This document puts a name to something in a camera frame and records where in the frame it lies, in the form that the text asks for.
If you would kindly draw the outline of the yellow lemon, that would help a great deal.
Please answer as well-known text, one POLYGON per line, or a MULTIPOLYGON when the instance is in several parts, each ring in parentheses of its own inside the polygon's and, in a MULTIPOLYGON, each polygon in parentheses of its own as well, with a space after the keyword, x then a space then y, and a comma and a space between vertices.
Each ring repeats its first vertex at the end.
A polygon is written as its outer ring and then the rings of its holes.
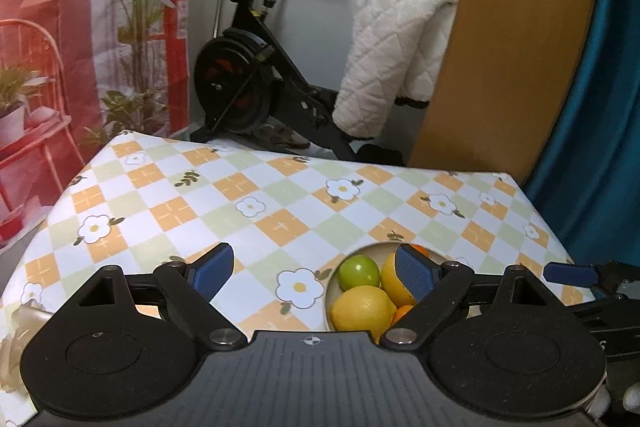
POLYGON ((397 308, 416 304, 416 298, 411 295, 396 273, 395 254, 389 254, 386 257, 380 271, 380 277, 383 291, 397 308))
POLYGON ((356 286, 329 307, 329 319, 337 332, 369 332, 377 343, 390 328, 397 311, 382 288, 356 286))

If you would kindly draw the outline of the dark orange tangerine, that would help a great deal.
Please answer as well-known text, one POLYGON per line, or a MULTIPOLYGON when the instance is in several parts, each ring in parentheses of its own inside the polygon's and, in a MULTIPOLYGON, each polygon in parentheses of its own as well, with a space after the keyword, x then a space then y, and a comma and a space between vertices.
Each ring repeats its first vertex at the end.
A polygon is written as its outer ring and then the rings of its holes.
POLYGON ((390 325, 395 325, 398 321, 400 321, 409 311, 411 311, 413 305, 403 305, 397 308, 393 318, 392 323, 390 325))

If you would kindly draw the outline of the green apple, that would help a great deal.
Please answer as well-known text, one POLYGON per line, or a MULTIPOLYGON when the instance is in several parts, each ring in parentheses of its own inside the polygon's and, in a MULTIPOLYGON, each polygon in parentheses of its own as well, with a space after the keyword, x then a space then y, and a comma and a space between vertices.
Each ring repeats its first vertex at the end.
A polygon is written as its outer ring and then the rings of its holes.
POLYGON ((337 280, 343 291, 358 286, 378 287, 381 284, 380 269, 368 256, 349 256, 338 267, 337 280))

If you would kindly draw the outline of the beige round plate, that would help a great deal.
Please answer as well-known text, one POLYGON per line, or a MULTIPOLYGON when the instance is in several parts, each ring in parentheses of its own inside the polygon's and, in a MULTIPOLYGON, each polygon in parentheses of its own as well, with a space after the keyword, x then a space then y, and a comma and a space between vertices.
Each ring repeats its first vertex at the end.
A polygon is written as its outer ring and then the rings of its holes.
POLYGON ((378 340, 416 306, 396 269, 401 243, 377 243, 347 255, 326 285, 326 325, 333 332, 368 332, 378 340))

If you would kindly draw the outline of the checkered floral tablecloth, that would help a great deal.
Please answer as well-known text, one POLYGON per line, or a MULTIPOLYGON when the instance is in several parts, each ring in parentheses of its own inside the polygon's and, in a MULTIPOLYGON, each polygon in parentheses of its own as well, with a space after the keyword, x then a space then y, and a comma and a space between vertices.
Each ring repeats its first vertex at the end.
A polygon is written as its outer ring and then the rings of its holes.
POLYGON ((278 155, 126 132, 67 185, 1 298, 1 421, 34 409, 17 370, 27 314, 56 311, 102 265, 149 273, 216 244, 235 254, 215 307, 246 333, 320 329, 323 294, 356 249, 423 246, 499 273, 568 256, 518 184, 454 172, 278 155))

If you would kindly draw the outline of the teal curtain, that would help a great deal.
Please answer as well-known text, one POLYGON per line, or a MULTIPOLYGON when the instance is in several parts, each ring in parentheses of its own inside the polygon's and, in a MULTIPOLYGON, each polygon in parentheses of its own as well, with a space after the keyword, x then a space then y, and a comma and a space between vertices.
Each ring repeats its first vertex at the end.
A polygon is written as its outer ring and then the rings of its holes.
POLYGON ((577 263, 639 262, 639 0, 596 0, 525 193, 577 263))

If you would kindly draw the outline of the black exercise bike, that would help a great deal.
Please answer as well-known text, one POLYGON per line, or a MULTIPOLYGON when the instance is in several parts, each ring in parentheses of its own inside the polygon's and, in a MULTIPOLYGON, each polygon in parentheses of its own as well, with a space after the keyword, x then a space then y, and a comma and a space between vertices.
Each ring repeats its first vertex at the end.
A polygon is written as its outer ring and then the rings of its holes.
POLYGON ((288 146, 259 138, 256 132, 273 120, 311 144, 330 150, 337 159, 401 167, 399 150, 355 137, 332 119, 337 93, 307 82, 283 46, 266 25, 276 0, 231 0, 235 5, 231 25, 209 40, 196 57, 193 86, 204 109, 203 142, 219 131, 248 135, 265 150, 284 153, 288 146))

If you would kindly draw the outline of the white quilted blanket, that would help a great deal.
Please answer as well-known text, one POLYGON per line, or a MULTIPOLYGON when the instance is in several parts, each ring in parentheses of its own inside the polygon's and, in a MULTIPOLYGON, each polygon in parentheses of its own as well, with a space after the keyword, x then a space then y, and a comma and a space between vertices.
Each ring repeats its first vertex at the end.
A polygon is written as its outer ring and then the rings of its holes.
POLYGON ((376 138, 397 100, 431 101, 458 2, 356 0, 332 115, 337 127, 353 138, 376 138))

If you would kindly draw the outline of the brown wooden board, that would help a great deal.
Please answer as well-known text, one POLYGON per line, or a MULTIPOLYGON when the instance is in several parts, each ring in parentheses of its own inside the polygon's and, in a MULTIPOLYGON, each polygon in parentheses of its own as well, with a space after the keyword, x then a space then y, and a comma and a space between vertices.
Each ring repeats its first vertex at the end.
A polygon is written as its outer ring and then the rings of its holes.
POLYGON ((558 119, 594 0, 460 0, 412 167, 524 182, 558 119))

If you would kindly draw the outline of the red printed backdrop curtain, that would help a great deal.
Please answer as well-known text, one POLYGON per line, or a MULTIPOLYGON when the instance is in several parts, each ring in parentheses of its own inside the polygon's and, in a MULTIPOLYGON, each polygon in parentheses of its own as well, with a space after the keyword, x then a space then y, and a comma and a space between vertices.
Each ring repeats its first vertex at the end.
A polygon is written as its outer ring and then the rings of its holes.
POLYGON ((124 131, 189 124, 188 0, 1 0, 1 243, 124 131))

